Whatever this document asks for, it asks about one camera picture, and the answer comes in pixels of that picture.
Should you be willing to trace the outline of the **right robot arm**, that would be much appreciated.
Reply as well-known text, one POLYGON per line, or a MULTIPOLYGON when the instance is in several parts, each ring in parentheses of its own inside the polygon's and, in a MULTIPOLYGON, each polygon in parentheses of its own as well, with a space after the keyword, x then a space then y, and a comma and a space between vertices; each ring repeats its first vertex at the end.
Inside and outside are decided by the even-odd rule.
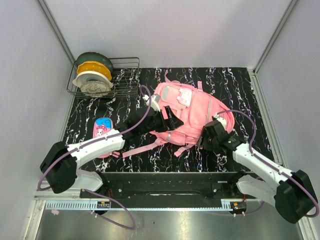
POLYGON ((254 135, 246 142, 238 135, 228 133, 228 122, 222 115, 233 113, 233 109, 217 112, 210 122, 202 126, 195 141, 206 151, 231 154, 236 163, 259 176, 256 179, 239 172, 227 185, 228 195, 235 199, 241 195, 260 199, 275 207, 280 216, 292 224, 302 217, 317 217, 320 206, 309 176, 302 170, 294 172, 285 168, 257 152, 252 146, 254 135))

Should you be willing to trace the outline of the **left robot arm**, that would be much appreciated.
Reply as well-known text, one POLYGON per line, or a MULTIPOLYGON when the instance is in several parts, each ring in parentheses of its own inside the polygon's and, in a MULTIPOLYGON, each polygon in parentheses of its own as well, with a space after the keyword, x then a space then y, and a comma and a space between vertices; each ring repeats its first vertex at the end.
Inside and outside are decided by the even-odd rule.
POLYGON ((136 112, 101 136, 71 145, 59 141, 51 147, 40 165, 42 176, 37 189, 44 190, 41 185, 46 180, 55 194, 69 189, 82 189, 90 191, 97 198, 103 198, 108 193, 108 186, 101 174, 82 170, 83 165, 101 155, 121 150, 133 139, 148 132, 162 133, 175 130, 183 124, 170 109, 136 112))

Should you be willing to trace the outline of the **pink school backpack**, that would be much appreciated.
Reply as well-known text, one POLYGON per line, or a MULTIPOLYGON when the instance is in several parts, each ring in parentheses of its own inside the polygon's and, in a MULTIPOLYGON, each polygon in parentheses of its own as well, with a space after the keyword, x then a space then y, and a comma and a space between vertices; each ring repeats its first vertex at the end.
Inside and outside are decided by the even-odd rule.
POLYGON ((174 153, 178 157, 196 145, 202 128, 213 120, 212 116, 215 114, 226 119, 227 127, 225 130, 228 133, 233 130, 235 125, 233 113, 224 112, 229 108, 214 96, 203 91, 201 81, 198 81, 197 87, 194 87, 177 80, 171 81, 167 77, 164 79, 165 82, 159 83, 154 91, 154 94, 160 96, 158 103, 160 110, 163 113, 164 106, 170 106, 177 118, 184 122, 184 125, 166 132, 151 131, 150 133, 156 136, 155 142, 124 152, 122 154, 124 158, 152 150, 166 143, 180 146, 174 153))

